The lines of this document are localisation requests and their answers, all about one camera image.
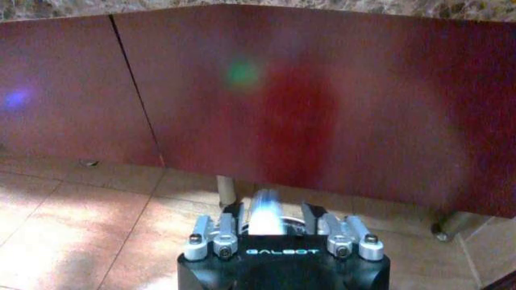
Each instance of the red wooden panel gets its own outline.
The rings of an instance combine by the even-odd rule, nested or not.
[[[516,215],[516,24],[253,6],[115,19],[168,166]]]
[[[0,143],[160,165],[109,18],[5,23],[0,36]]]

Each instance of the cabinet door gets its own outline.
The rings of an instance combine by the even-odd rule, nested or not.
[[[253,6],[115,19],[168,166],[516,215],[515,24]]]
[[[8,150],[160,165],[109,18],[5,23],[0,36]]]

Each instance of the tile grout line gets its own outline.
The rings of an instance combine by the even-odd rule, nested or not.
[[[495,219],[493,216],[491,216],[487,221],[476,228],[476,230],[469,234],[469,236],[464,239],[467,242],[480,231],[481,229],[487,226],[487,224]]]
[[[108,267],[108,269],[107,269],[107,271],[105,271],[103,280],[100,281],[100,284],[99,284],[99,287],[97,287],[97,290],[100,290],[100,288],[101,288],[101,286],[103,286],[103,284],[104,284],[104,281],[105,281],[105,279],[107,279],[107,276],[108,276],[108,274],[109,274],[109,272],[111,272],[111,269],[112,269],[112,267],[113,267],[113,265],[115,265],[115,262],[116,262],[116,260],[119,259],[119,255],[120,255],[120,253],[121,253],[121,250],[124,249],[125,243],[127,243],[128,240],[129,240],[129,237],[131,237],[132,232],[133,232],[133,230],[135,230],[135,228],[136,228],[137,222],[140,221],[141,215],[143,215],[144,212],[145,212],[147,206],[148,206],[148,204],[151,203],[151,199],[152,199],[152,197],[153,197],[153,193],[155,193],[155,191],[156,191],[156,189],[157,189],[157,187],[159,187],[159,185],[160,185],[160,183],[161,183],[161,181],[163,181],[165,172],[167,172],[167,171],[163,170],[160,179],[159,179],[157,182],[156,182],[156,185],[155,185],[155,187],[153,187],[153,189],[152,189],[152,191],[151,191],[151,194],[148,195],[148,199],[147,199],[145,205],[144,205],[144,207],[143,207],[143,209],[141,209],[141,211],[140,211],[140,214],[137,215],[135,224],[133,224],[132,227],[131,227],[129,233],[128,233],[128,235],[125,236],[125,239],[124,239],[124,241],[121,242],[120,249],[119,249],[119,251],[117,251],[117,253],[116,253],[116,255],[115,255],[115,259],[113,259],[113,261],[112,261],[112,263],[111,263],[111,265],[109,265],[109,267]]]
[[[4,286],[4,285],[0,285],[0,289],[20,290],[17,288],[12,288],[12,287]]]
[[[472,276],[473,276],[473,279],[475,279],[475,283],[476,283],[476,285],[477,285],[477,287],[480,289],[483,287],[483,281],[480,279],[479,271],[476,270],[476,266],[475,266],[473,260],[471,259],[471,255],[469,255],[469,252],[468,252],[467,244],[464,242],[464,239],[461,238],[461,234],[460,233],[457,234],[456,238],[459,239],[460,247],[461,247],[461,250],[463,250],[464,255],[467,257],[468,266],[469,266],[469,270],[471,270],[471,273],[472,273]]]
[[[21,175],[25,177],[35,177],[35,178],[47,179],[47,180],[64,181],[64,179],[60,179],[60,178],[32,175],[32,174],[20,173],[20,172],[12,172],[12,171],[7,171],[7,170],[1,170],[1,169],[0,169],[0,173],[7,173],[7,174],[12,174],[12,175]]]
[[[121,191],[121,192],[135,193],[135,194],[137,194],[137,195],[145,195],[145,196],[149,195],[149,193],[141,193],[141,192],[136,192],[136,191],[133,191],[133,190],[127,190],[127,189],[121,189],[121,188],[116,188],[116,187],[96,185],[96,184],[87,183],[87,182],[80,182],[80,181],[69,181],[69,180],[67,180],[68,174],[65,175],[65,177],[64,177],[63,179],[60,179],[60,178],[51,178],[51,177],[45,177],[45,176],[39,176],[39,175],[31,175],[31,174],[27,174],[27,173],[11,172],[11,171],[5,171],[5,170],[0,170],[0,173],[7,173],[7,174],[12,174],[12,175],[20,175],[20,176],[25,176],[25,177],[45,179],[45,180],[60,181],[60,182],[68,183],[68,184],[87,185],[87,186],[96,187],[96,188],[99,188],[99,189],[112,189],[112,190],[119,190],[119,191]]]
[[[17,228],[13,230],[13,232],[11,233],[11,235],[7,237],[7,239],[3,241],[3,243],[0,243],[0,247],[4,246],[4,244],[7,243],[7,241],[12,238],[12,236],[16,234],[16,232],[20,230],[20,228],[24,226],[25,222],[28,221],[28,219],[32,217],[32,214],[36,212],[36,210],[41,207],[41,204],[48,200],[48,198],[53,195],[53,193],[57,191],[57,189],[60,188],[63,184],[63,181],[60,181],[57,184],[56,184],[56,187],[49,191],[49,193],[47,194],[45,198],[43,199],[43,201],[39,203],[39,205],[35,207],[35,209],[31,211],[31,213],[27,215],[24,221],[20,223],[20,225],[17,226]]]

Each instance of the cabinet leg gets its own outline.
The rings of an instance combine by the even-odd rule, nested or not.
[[[467,227],[473,216],[472,213],[456,211],[433,224],[432,233],[437,240],[441,242],[453,240],[455,235]]]
[[[220,207],[224,207],[236,202],[233,178],[217,175],[217,190],[220,197]]]

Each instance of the screw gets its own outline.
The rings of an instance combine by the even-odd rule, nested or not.
[[[203,236],[200,234],[191,234],[188,241],[192,245],[199,245],[203,242]]]
[[[367,234],[364,241],[365,241],[365,243],[377,243],[379,237],[375,234]]]
[[[344,246],[339,247],[337,251],[336,251],[336,254],[337,254],[339,258],[344,258],[349,254],[348,248],[344,247]]]
[[[228,246],[223,246],[219,250],[219,256],[223,259],[228,259],[232,256],[232,249]]]

